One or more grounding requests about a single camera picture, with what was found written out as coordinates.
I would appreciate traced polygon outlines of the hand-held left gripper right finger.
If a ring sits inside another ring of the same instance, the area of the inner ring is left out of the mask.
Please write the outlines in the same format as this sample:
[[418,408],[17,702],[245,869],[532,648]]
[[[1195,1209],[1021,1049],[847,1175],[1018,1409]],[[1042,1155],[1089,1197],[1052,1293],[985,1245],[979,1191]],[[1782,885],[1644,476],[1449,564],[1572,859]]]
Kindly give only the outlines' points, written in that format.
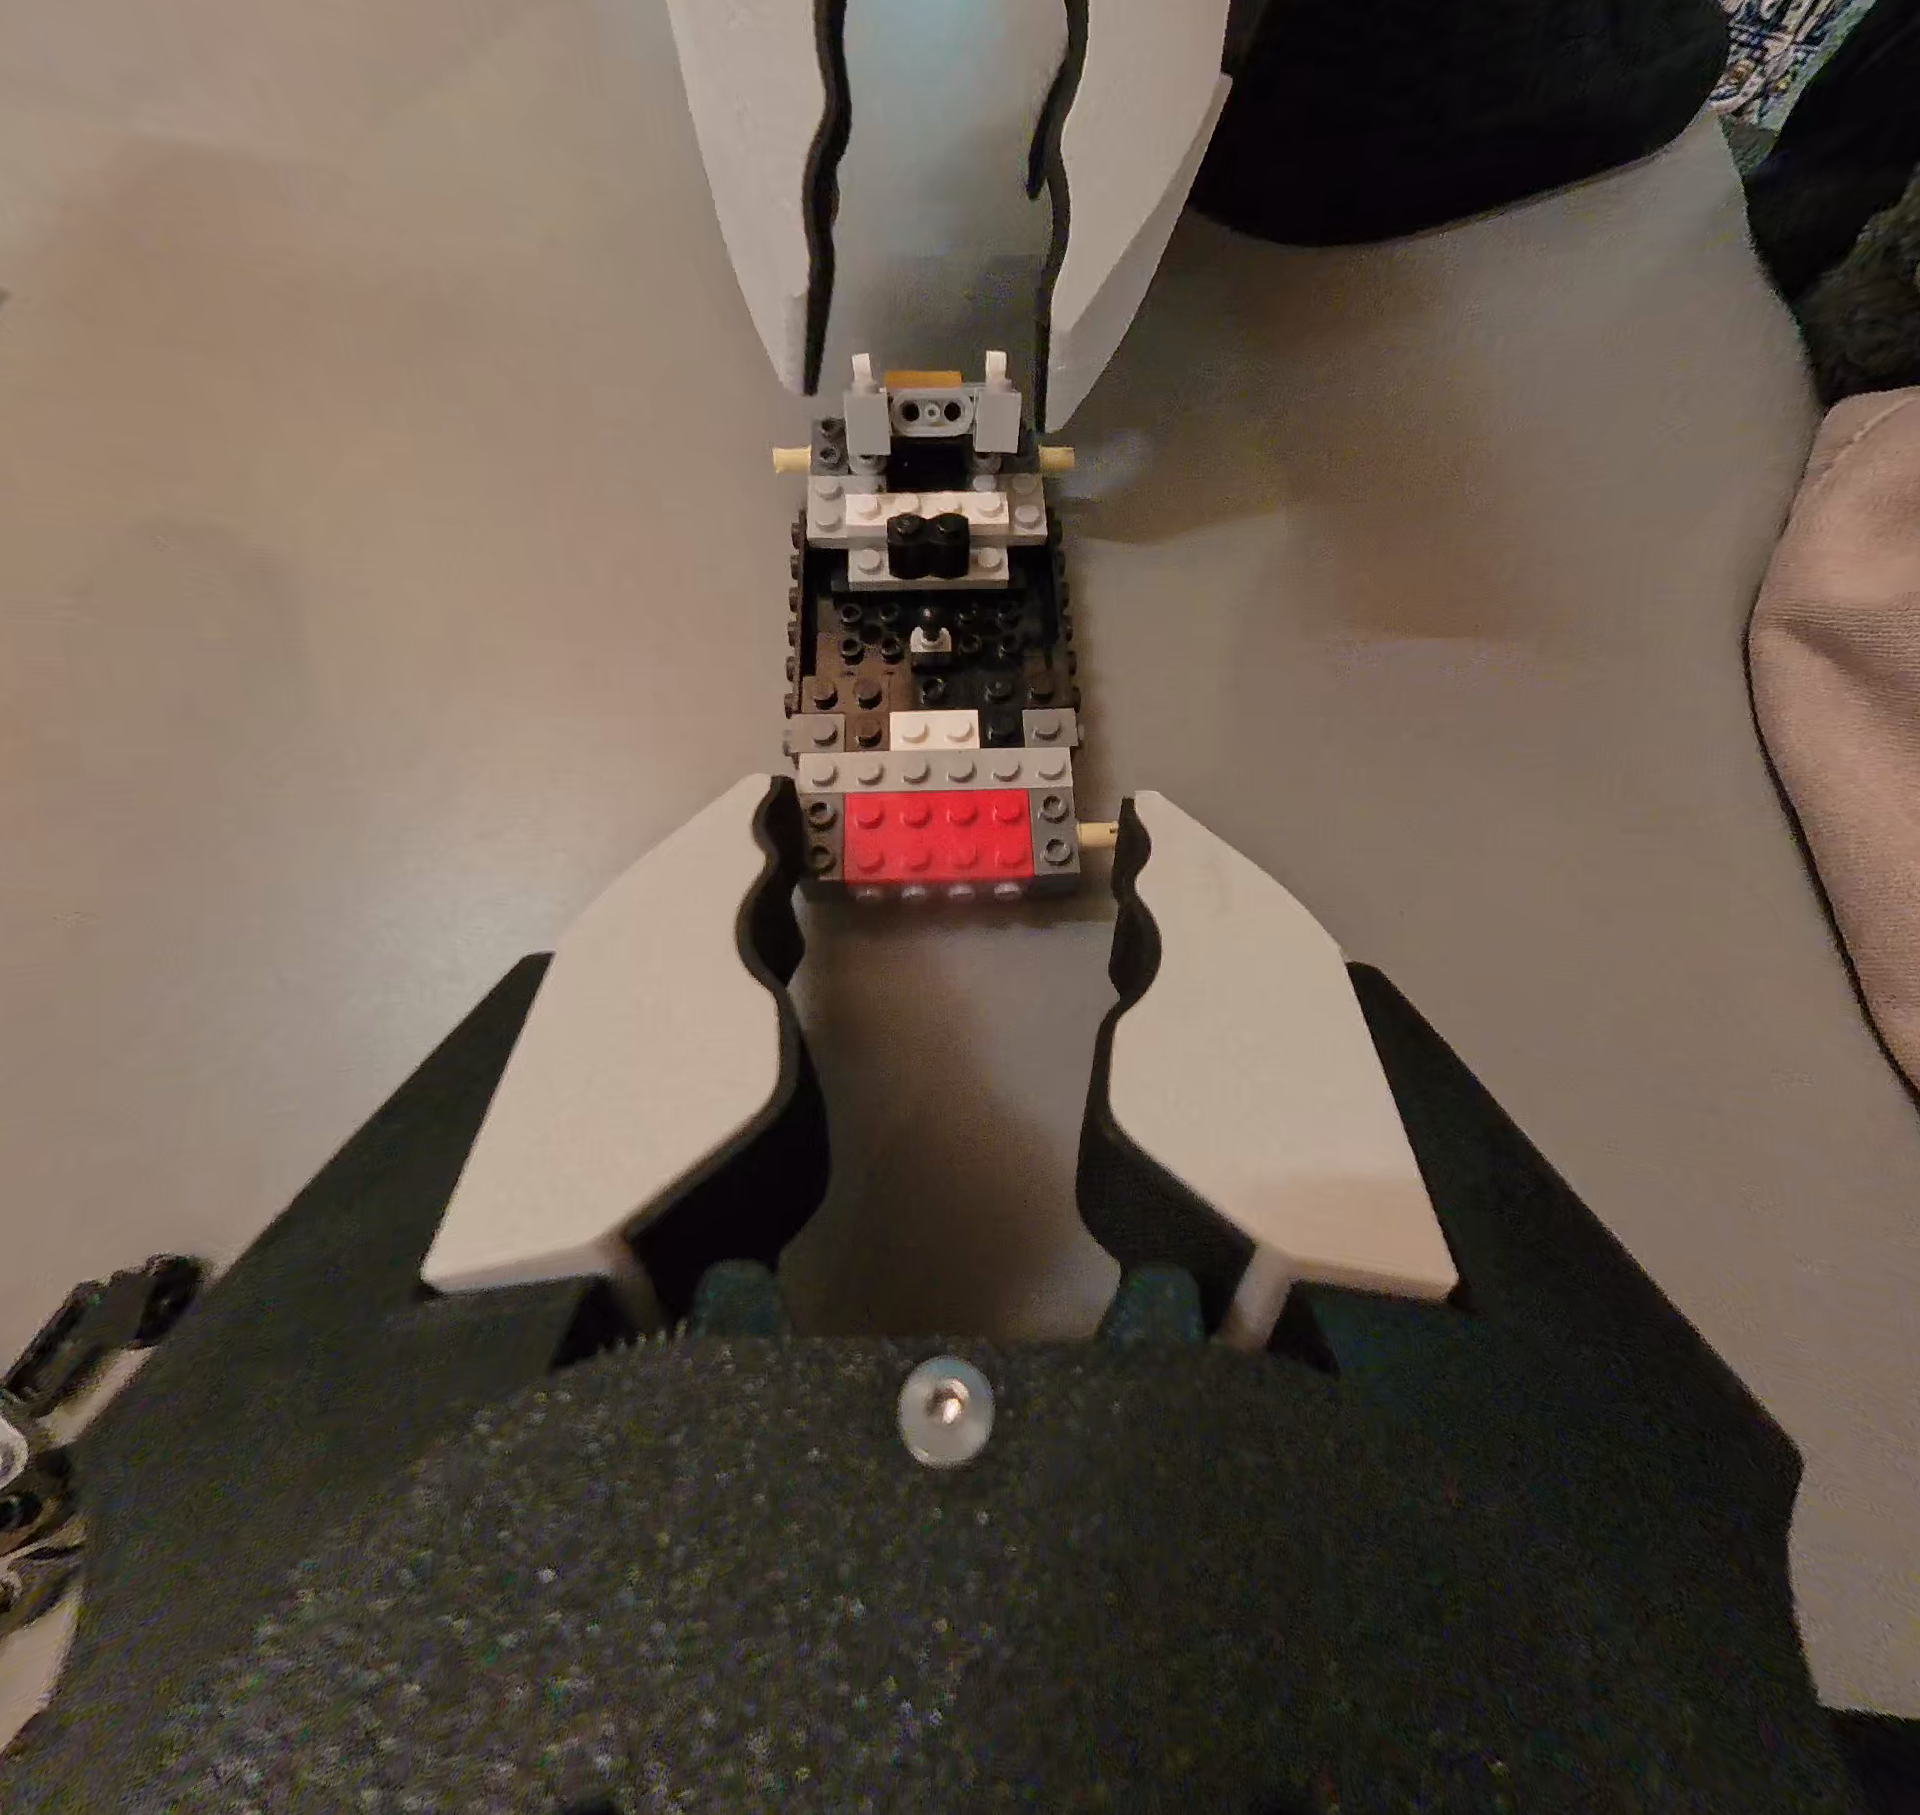
[[1347,959],[1165,794],[1117,812],[1112,1007],[1075,1211],[1128,1331],[1274,1349],[1299,1289],[1448,1305],[1460,1271]]

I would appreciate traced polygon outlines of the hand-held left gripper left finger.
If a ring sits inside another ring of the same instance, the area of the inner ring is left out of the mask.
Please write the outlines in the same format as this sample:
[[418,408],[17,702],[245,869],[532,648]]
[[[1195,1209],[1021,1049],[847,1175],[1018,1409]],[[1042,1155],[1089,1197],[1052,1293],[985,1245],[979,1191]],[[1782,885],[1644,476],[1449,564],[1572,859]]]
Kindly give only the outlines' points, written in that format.
[[656,1321],[717,1263],[776,1267],[827,1185],[787,987],[804,812],[751,774],[625,867],[553,947],[419,1279],[603,1279]]

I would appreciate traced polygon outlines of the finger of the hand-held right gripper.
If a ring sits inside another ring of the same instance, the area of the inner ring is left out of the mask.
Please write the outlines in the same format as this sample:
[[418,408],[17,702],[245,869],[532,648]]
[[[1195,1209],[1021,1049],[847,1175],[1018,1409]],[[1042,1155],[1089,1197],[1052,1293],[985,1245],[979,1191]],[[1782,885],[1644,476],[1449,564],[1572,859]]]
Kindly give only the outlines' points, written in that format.
[[1052,240],[1035,308],[1044,430],[1068,428],[1126,338],[1231,90],[1234,0],[1063,0],[1034,134]]
[[685,110],[731,274],[776,380],[818,382],[808,344],[814,146],[827,120],[819,0],[666,0]]

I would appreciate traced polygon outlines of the toy brick car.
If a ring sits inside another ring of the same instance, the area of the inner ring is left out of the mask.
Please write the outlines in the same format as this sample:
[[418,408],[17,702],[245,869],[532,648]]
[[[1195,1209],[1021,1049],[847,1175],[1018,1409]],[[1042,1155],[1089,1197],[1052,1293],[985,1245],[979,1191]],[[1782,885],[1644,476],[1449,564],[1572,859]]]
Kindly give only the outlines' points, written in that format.
[[819,895],[1010,905],[1081,885],[1086,744],[1068,550],[1005,352],[854,354],[804,448],[785,562],[782,752]]

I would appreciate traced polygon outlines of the white desk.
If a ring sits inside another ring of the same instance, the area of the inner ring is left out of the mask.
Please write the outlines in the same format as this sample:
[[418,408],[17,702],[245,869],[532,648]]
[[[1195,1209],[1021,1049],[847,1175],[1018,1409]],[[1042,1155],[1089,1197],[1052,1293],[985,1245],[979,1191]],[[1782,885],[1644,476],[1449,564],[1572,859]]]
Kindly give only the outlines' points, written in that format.
[[[1915,1713],[1915,1111],[1751,730],[1818,412],[1714,124],[1179,228],[1068,440],[1087,786],[1382,967],[1798,1443]],[[779,746],[789,496],[664,0],[4,0],[4,1355],[238,1251]]]

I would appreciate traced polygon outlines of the person's beige garment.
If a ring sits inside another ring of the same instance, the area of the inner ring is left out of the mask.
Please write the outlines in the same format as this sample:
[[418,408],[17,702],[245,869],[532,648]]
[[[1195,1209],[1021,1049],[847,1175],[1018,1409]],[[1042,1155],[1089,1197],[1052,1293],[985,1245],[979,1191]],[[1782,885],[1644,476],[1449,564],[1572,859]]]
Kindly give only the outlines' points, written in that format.
[[1861,1007],[1918,1085],[1918,390],[1819,424],[1745,630],[1755,726]]

